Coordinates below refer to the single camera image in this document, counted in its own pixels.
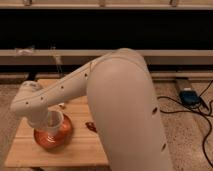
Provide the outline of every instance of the wooden tabletop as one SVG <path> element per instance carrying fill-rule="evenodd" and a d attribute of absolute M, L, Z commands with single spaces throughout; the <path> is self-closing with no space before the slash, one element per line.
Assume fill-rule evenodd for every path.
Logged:
<path fill-rule="evenodd" d="M 42 79 L 39 83 L 46 87 L 56 79 Z M 36 144 L 33 129 L 23 118 L 11 149 L 5 161 L 6 167 L 71 167 L 71 166 L 103 166 L 108 165 L 99 137 L 85 126 L 92 121 L 86 97 L 80 97 L 65 103 L 65 109 L 59 109 L 72 121 L 74 132 L 67 144 L 45 151 Z"/>

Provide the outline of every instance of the black wall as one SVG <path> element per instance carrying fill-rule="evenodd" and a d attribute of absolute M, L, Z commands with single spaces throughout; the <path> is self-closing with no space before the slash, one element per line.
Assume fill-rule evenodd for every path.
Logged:
<path fill-rule="evenodd" d="M 213 11 L 0 10 L 0 49 L 213 49 Z"/>

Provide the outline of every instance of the speckled floor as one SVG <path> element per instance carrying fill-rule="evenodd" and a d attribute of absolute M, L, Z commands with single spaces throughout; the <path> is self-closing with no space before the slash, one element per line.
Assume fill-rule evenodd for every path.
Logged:
<path fill-rule="evenodd" d="M 9 105 L 15 96 L 20 82 L 2 81 L 0 78 L 0 171 L 30 171 L 29 168 L 4 168 L 3 163 L 18 126 L 19 120 L 9 112 Z M 194 89 L 201 92 L 208 82 L 193 83 Z M 156 82 L 157 95 L 166 95 L 177 99 L 174 83 Z M 213 99 L 213 86 L 203 95 L 206 102 Z M 182 107 L 168 100 L 161 100 L 160 106 L 164 110 L 182 109 Z M 190 113 L 166 115 L 162 114 L 168 145 L 175 171 L 211 171 L 201 148 L 201 143 L 208 127 L 200 116 Z M 213 135 L 206 144 L 207 153 L 213 161 Z M 48 171 L 92 171 L 93 168 L 47 168 Z M 107 168 L 96 168 L 96 171 L 106 171 Z"/>

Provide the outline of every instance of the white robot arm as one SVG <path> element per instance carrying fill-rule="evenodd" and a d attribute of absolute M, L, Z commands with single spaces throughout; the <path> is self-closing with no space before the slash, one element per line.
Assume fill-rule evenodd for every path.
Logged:
<path fill-rule="evenodd" d="M 173 170 L 151 77 L 133 50 L 106 54 L 45 89 L 24 82 L 11 111 L 38 129 L 49 106 L 83 95 L 112 171 Z"/>

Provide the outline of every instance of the cable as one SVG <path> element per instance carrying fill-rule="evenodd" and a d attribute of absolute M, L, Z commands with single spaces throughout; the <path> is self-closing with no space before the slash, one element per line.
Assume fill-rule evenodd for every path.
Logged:
<path fill-rule="evenodd" d="M 206 90 L 211 86 L 213 81 L 211 81 L 211 83 L 207 86 L 207 88 L 204 89 L 204 91 L 201 93 L 201 95 L 206 92 Z M 201 117 L 203 117 L 208 125 L 209 125 L 209 130 L 207 132 L 207 134 L 204 136 L 203 140 L 202 140 L 202 151 L 203 151 L 203 154 L 207 160 L 207 162 L 209 163 L 209 165 L 213 168 L 213 163 L 211 162 L 211 160 L 209 159 L 208 155 L 207 155 L 207 152 L 206 152 L 206 148 L 205 148 L 205 144 L 206 144 L 206 141 L 208 140 L 208 137 L 209 135 L 211 134 L 212 132 L 212 124 L 211 124 L 211 121 L 208 119 L 208 117 L 213 117 L 211 114 L 212 114 L 212 104 L 213 104 L 213 100 L 211 100 L 209 102 L 209 112 L 208 113 L 204 113 L 200 110 L 200 106 L 201 105 L 198 105 L 196 108 L 190 108 L 188 106 L 184 106 L 181 102 L 171 98 L 171 97 L 167 97 L 167 96 L 159 96 L 158 99 L 169 99 L 171 101 L 174 101 L 175 103 L 179 104 L 180 106 L 188 109 L 188 110 L 177 110 L 177 111 L 164 111 L 164 110 L 160 110 L 162 113 L 164 114 L 175 114 L 175 113 L 181 113 L 181 112 L 189 112 L 189 113 L 193 113 L 193 114 L 196 114 L 196 115 L 199 115 Z"/>
<path fill-rule="evenodd" d="M 209 87 L 212 85 L 212 83 L 213 83 L 213 80 L 211 80 L 209 85 L 200 93 L 199 97 L 201 97 L 209 89 Z"/>

